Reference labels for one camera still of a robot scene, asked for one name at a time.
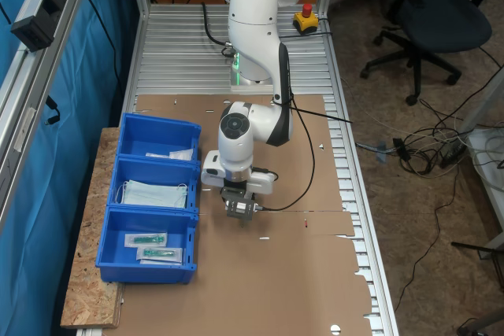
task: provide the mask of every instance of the surgical face mask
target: surgical face mask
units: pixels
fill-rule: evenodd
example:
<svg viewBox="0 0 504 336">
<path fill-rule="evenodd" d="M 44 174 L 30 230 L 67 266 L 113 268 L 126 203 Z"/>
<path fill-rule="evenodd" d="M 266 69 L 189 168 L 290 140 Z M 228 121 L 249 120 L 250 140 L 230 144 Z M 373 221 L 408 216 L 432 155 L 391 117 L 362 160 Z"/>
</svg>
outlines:
<svg viewBox="0 0 504 336">
<path fill-rule="evenodd" d="M 183 208 L 186 205 L 187 185 L 161 186 L 148 185 L 138 181 L 125 181 L 116 194 L 122 190 L 121 204 L 163 206 Z"/>
</svg>

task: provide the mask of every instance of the white package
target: white package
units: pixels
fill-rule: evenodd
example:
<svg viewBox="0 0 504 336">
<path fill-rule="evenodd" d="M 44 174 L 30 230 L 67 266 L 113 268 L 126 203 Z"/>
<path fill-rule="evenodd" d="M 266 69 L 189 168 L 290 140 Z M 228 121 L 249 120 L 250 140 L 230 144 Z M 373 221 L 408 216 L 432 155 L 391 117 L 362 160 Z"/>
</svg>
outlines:
<svg viewBox="0 0 504 336">
<path fill-rule="evenodd" d="M 151 264 L 151 265 L 180 265 L 180 263 L 170 263 L 168 261 L 156 261 L 156 260 L 144 260 L 140 261 L 140 264 Z"/>
<path fill-rule="evenodd" d="M 172 151 L 170 153 L 170 159 L 178 159 L 180 161 L 189 161 L 192 159 L 193 149 Z"/>
<path fill-rule="evenodd" d="M 120 186 L 116 194 L 116 201 L 121 189 L 121 204 L 163 206 L 166 208 L 183 208 L 186 205 L 187 185 L 185 184 L 162 186 L 129 180 Z"/>
<path fill-rule="evenodd" d="M 172 151 L 169 156 L 168 155 L 160 155 L 158 153 L 146 153 L 146 157 L 160 157 L 162 159 L 178 159 L 179 161 L 189 161 L 192 159 L 193 149 L 189 150 L 181 150 L 181 151 Z"/>
<path fill-rule="evenodd" d="M 182 249 L 169 247 L 139 247 L 136 260 L 158 260 L 182 263 Z"/>
<path fill-rule="evenodd" d="M 125 234 L 125 247 L 166 247 L 168 234 L 161 232 L 158 234 Z"/>
<path fill-rule="evenodd" d="M 169 159 L 168 155 L 159 155 L 158 153 L 145 153 L 146 157 L 162 157 L 163 159 Z"/>
</svg>

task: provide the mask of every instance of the black office chair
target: black office chair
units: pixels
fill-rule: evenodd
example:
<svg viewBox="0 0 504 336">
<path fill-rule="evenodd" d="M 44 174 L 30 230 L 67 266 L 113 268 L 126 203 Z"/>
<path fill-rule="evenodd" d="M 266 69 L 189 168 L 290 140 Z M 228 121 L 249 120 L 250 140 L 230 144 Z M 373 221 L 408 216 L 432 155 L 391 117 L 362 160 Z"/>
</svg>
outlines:
<svg viewBox="0 0 504 336">
<path fill-rule="evenodd" d="M 381 45 L 384 38 L 401 46 L 402 50 L 369 61 L 361 71 L 367 79 L 372 66 L 408 58 L 413 67 L 415 93 L 406 98 L 415 105 L 421 91 L 422 60 L 444 68 L 451 75 L 447 83 L 454 85 L 461 72 L 434 53 L 455 53 L 475 49 L 491 37 L 491 26 L 478 9 L 483 0 L 391 0 L 386 18 L 398 24 L 408 39 L 389 31 L 382 31 L 373 43 Z"/>
</svg>

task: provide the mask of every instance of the green syringe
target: green syringe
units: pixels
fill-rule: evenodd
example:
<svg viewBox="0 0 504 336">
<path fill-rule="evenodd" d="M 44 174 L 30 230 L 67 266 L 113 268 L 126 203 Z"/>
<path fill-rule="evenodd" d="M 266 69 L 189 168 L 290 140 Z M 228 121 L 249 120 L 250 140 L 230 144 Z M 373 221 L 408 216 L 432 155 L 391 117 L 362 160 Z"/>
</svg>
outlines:
<svg viewBox="0 0 504 336">
<path fill-rule="evenodd" d="M 159 249 L 145 249 L 143 250 L 144 256 L 151 257 L 174 257 L 175 251 L 162 251 Z"/>
<path fill-rule="evenodd" d="M 165 237 L 162 235 L 158 236 L 139 236 L 137 238 L 133 238 L 134 243 L 163 243 L 165 241 Z"/>
</svg>

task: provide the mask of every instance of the blue storage bin compartment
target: blue storage bin compartment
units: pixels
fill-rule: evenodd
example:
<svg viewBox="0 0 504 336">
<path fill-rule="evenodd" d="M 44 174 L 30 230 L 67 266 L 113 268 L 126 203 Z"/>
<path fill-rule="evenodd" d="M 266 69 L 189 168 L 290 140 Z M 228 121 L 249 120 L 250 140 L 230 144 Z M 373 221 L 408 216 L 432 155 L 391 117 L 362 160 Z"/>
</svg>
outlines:
<svg viewBox="0 0 504 336">
<path fill-rule="evenodd" d="M 96 266 L 106 282 L 187 283 L 196 271 L 195 232 L 198 216 L 186 212 L 152 212 L 109 206 L 103 220 Z M 182 264 L 140 264 L 137 248 L 124 247 L 124 235 L 167 232 L 166 246 L 183 249 Z"/>
<path fill-rule="evenodd" d="M 116 163 L 110 182 L 108 205 L 132 209 L 171 210 L 174 212 L 198 213 L 196 207 L 196 190 L 199 179 L 199 167 L 194 164 L 116 157 Z M 148 205 L 123 205 L 121 186 L 129 180 L 150 185 L 179 186 L 187 185 L 186 203 L 183 208 L 168 208 Z"/>
<path fill-rule="evenodd" d="M 172 151 L 193 149 L 192 159 L 185 162 L 198 164 L 201 130 L 201 126 L 192 122 L 125 113 L 120 126 L 117 151 L 120 155 L 146 157 L 146 153 L 168 156 Z"/>
</svg>

